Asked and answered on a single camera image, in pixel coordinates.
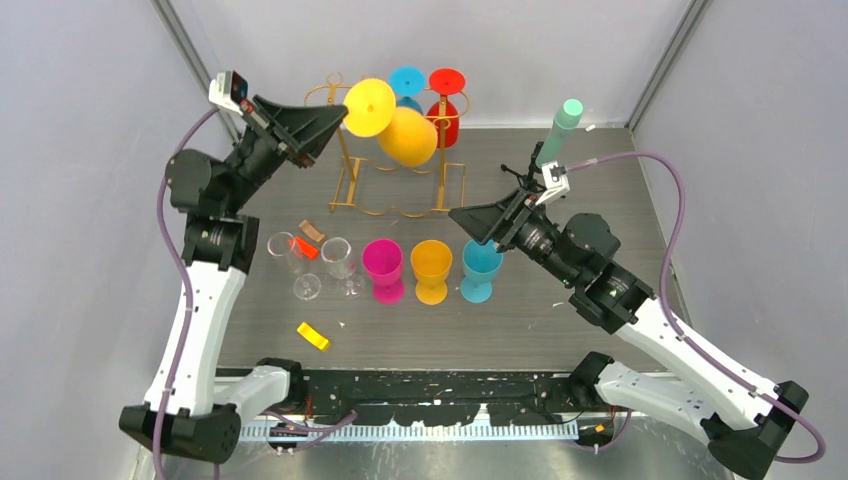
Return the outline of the blue wine glass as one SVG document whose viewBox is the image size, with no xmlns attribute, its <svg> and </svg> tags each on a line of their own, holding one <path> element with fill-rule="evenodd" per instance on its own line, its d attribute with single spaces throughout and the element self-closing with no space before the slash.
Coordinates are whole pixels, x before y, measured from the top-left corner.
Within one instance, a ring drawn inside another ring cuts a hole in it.
<svg viewBox="0 0 848 480">
<path fill-rule="evenodd" d="M 415 96 L 425 87 L 425 78 L 420 69 L 414 66 L 402 66 L 395 69 L 388 77 L 388 84 L 397 96 L 398 107 L 410 108 L 419 114 L 423 110 Z"/>
<path fill-rule="evenodd" d="M 488 301 L 493 293 L 493 281 L 503 261 L 504 254 L 497 251 L 493 241 L 479 244 L 469 240 L 462 250 L 464 277 L 459 291 L 463 298 L 474 304 Z"/>
</svg>

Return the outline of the yellow wine glass front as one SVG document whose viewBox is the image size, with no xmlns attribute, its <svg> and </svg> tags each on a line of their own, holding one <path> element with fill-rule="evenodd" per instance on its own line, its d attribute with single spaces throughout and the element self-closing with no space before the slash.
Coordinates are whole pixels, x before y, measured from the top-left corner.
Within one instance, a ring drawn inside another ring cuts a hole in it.
<svg viewBox="0 0 848 480">
<path fill-rule="evenodd" d="M 424 240 L 411 251 L 410 263 L 416 279 L 415 294 L 425 305 L 438 305 L 448 294 L 447 278 L 453 254 L 450 247 L 439 240 Z"/>
</svg>

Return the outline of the yellow wine glass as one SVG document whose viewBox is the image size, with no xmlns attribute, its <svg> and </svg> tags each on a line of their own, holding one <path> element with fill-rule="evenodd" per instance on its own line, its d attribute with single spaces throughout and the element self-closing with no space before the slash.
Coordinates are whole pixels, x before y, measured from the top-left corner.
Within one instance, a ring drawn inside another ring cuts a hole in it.
<svg viewBox="0 0 848 480">
<path fill-rule="evenodd" d="M 359 138 L 374 138 L 401 166 L 422 166 L 435 154 L 438 134 L 434 124 L 417 110 L 399 106 L 386 81 L 359 81 L 345 95 L 343 105 L 348 110 L 345 129 Z"/>
<path fill-rule="evenodd" d="M 416 279 L 415 294 L 425 305 L 438 305 L 448 294 L 447 278 L 453 254 L 450 247 L 439 240 L 424 240 L 411 251 L 410 263 Z"/>
</svg>

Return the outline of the yellow wine glass back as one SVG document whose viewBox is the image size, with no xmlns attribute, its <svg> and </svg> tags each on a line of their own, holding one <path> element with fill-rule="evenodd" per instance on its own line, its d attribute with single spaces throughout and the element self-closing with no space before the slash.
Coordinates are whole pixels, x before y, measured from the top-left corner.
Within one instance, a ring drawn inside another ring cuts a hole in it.
<svg viewBox="0 0 848 480">
<path fill-rule="evenodd" d="M 386 81 L 359 81 L 345 95 L 343 105 L 348 110 L 345 129 L 359 138 L 374 138 L 401 166 L 422 166 L 435 154 L 438 134 L 434 124 L 417 110 L 399 106 Z"/>
</svg>

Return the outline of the pink wine glass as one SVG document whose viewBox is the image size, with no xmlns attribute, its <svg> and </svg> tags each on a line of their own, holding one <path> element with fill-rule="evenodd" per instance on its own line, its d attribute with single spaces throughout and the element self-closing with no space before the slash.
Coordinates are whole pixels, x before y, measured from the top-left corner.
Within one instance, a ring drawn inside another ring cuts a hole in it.
<svg viewBox="0 0 848 480">
<path fill-rule="evenodd" d="M 403 260 L 401 247 L 391 239 L 379 238 L 365 246 L 362 264 L 372 282 L 372 294 L 378 303 L 391 305 L 403 298 Z"/>
</svg>

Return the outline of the clear wine glass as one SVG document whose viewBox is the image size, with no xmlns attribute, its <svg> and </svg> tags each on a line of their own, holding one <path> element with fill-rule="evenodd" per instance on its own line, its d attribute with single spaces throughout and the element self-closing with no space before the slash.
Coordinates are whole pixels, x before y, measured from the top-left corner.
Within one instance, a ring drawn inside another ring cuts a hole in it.
<svg viewBox="0 0 848 480">
<path fill-rule="evenodd" d="M 339 294 L 345 299 L 359 296 L 364 280 L 350 242 L 342 237 L 329 238 L 322 244 L 320 253 L 327 273 L 336 280 Z"/>
<path fill-rule="evenodd" d="M 315 300 L 322 289 L 321 280 L 306 270 L 306 256 L 301 251 L 296 237 L 289 232 L 277 232 L 270 236 L 266 249 L 271 257 L 293 275 L 292 292 L 299 300 Z"/>
</svg>

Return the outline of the red wine glass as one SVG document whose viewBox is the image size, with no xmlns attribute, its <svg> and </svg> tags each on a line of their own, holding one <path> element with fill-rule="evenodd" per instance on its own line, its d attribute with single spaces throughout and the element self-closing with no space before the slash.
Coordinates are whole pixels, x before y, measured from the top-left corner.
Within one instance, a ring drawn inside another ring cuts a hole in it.
<svg viewBox="0 0 848 480">
<path fill-rule="evenodd" d="M 440 68 L 430 74 L 428 82 L 439 99 L 429 108 L 426 117 L 442 137 L 441 144 L 445 148 L 453 147 L 459 138 L 459 111 L 450 97 L 463 91 L 466 79 L 456 69 Z"/>
</svg>

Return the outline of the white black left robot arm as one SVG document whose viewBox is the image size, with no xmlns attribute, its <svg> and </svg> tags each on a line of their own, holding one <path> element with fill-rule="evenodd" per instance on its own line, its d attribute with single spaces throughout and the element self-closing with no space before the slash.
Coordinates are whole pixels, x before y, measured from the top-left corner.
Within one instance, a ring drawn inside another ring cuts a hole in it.
<svg viewBox="0 0 848 480">
<path fill-rule="evenodd" d="M 179 144 L 166 164 L 157 205 L 186 217 L 182 246 L 170 248 L 181 295 L 143 402 L 119 417 L 120 429 L 151 452 L 213 465 L 230 459 L 244 423 L 271 406 L 293 414 L 305 405 L 296 362 L 265 359 L 222 392 L 214 389 L 216 369 L 258 244 L 260 221 L 243 207 L 282 165 L 312 166 L 348 113 L 260 96 L 236 110 L 247 127 L 226 158 Z"/>
</svg>

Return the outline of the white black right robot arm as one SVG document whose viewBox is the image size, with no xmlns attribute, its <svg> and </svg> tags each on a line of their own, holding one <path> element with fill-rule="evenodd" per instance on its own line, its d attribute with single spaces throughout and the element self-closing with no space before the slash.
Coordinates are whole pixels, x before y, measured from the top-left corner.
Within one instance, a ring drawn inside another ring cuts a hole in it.
<svg viewBox="0 0 848 480">
<path fill-rule="evenodd" d="M 569 376 L 574 403 L 589 411 L 603 403 L 640 411 L 706 445 L 735 474 L 765 478 L 809 398 L 806 390 L 743 367 L 666 313 L 653 290 L 615 262 L 620 241 L 600 215 L 578 213 L 558 226 L 533 200 L 517 189 L 449 216 L 480 245 L 524 253 L 572 289 L 569 302 L 579 316 L 678 378 L 657 380 L 591 352 Z"/>
</svg>

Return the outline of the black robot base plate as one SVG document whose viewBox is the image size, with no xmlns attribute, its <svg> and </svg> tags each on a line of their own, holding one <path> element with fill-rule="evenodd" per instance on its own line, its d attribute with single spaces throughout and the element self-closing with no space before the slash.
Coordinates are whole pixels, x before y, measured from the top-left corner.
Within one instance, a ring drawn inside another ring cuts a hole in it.
<svg viewBox="0 0 848 480">
<path fill-rule="evenodd" d="M 358 426 L 466 426 L 487 417 L 493 426 L 565 423 L 625 413 L 587 388 L 551 371 L 303 370 L 281 414 L 308 414 L 322 425 L 356 413 Z"/>
</svg>

